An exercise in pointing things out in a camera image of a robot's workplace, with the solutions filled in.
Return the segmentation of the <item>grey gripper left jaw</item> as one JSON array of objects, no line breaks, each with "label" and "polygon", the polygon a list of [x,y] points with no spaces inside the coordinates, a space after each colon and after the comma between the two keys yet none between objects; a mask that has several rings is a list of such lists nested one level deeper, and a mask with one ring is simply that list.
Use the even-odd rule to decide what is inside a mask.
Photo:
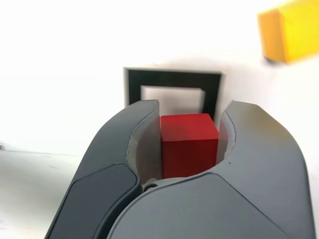
[{"label": "grey gripper left jaw", "polygon": [[105,239],[119,214],[151,179],[162,179],[160,104],[136,102],[97,132],[46,234]]}]

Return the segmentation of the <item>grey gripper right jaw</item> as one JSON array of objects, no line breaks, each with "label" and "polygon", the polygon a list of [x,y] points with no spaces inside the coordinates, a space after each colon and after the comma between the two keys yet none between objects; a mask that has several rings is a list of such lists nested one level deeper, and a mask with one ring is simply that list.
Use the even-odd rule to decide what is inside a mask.
[{"label": "grey gripper right jaw", "polygon": [[311,239],[307,167],[292,135],[255,104],[220,119],[218,164],[166,180],[133,200],[111,239]]}]

